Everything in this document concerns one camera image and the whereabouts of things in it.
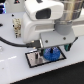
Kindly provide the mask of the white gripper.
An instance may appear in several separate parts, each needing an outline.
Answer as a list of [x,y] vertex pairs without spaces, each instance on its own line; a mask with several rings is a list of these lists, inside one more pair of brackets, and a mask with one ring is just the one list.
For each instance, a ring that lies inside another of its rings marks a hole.
[[64,45],[65,51],[70,51],[71,48],[70,43],[74,42],[76,36],[73,30],[70,30],[69,34],[62,35],[59,34],[54,29],[41,29],[39,31],[39,38],[42,48],[41,53],[42,56],[44,57],[46,48],[52,48],[52,47]]

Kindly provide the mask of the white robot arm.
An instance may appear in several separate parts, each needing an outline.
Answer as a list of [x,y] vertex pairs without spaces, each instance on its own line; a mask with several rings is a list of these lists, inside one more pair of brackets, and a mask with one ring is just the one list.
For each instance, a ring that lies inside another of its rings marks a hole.
[[73,43],[73,21],[81,14],[84,0],[26,0],[21,23],[25,47],[46,49]]

